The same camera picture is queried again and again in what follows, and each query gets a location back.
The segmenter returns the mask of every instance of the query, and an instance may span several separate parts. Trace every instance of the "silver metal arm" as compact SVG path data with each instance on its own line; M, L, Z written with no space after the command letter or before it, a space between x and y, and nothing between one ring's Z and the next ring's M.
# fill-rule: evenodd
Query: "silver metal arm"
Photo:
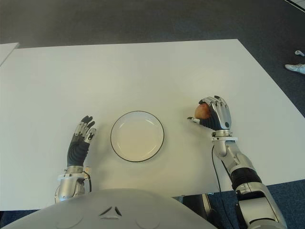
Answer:
M207 97L199 104L208 105L207 119L189 117L191 121L213 129L213 152L223 162L238 198L236 213L241 228L285 229L285 219L250 159L240 152L232 137L229 107L219 96Z

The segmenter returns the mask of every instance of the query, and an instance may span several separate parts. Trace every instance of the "floor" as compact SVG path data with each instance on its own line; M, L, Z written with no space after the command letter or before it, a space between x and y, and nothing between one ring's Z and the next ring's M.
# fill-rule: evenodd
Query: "floor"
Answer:
M305 116L305 77L283 67L305 62L294 55L305 52L303 21L305 13L284 0L1 0L0 43L29 48L238 38ZM289 228L305 224L304 187L304 181L270 187ZM228 195L229 208L235 199Z

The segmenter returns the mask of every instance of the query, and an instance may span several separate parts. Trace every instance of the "cable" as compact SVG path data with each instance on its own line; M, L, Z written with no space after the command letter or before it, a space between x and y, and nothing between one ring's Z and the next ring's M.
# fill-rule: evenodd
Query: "cable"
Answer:
M223 204L225 216L227 217L228 221L230 222L231 227L234 229L233 223L231 222L231 220L230 220L230 218L229 218L229 216L228 216L228 213L227 213L227 211L226 211L226 209L225 209L225 207L224 207L224 201L223 201L223 196L222 196L222 193L221 193L219 178L218 178L218 174L217 174L216 167L215 167L215 164L214 164L213 150L214 150L214 146L213 146L213 148L212 148L212 162L213 162L214 171L215 171L215 174L216 174L216 177L217 177L218 186L219 186L219 193L220 193L221 203Z
M84 173L88 176L88 180L89 180L89 192L91 192L91 191L92 191L91 177L90 177L90 175L89 175L88 173L86 173L85 171L84 171Z

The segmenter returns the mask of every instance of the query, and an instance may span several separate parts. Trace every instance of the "white table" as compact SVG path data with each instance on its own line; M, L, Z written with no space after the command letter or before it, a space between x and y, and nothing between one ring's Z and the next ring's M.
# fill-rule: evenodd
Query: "white table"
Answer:
M218 191L211 131L186 120L210 95L227 100L238 145L266 185L305 178L305 119L238 40L17 49L0 75L0 210L53 204L85 115L98 128L86 160L93 191ZM141 163L119 158L110 143L116 119L134 110L158 117L165 131L159 153Z
M18 45L19 43L0 44L0 66Z

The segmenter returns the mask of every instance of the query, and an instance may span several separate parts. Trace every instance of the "shoe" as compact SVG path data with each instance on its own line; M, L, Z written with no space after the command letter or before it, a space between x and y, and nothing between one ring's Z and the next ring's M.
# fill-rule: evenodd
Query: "shoe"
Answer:
M301 73L301 74L305 75L305 64L301 64L301 63L296 64L296 65L285 64L285 68L290 71Z

